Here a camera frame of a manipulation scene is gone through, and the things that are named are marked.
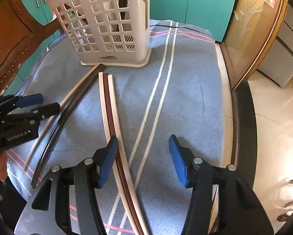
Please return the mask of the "person's left hand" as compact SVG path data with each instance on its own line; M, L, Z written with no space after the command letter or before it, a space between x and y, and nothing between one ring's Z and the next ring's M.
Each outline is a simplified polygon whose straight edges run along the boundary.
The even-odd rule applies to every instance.
M7 173L7 152L4 151L0 154L0 181L5 182L8 173Z

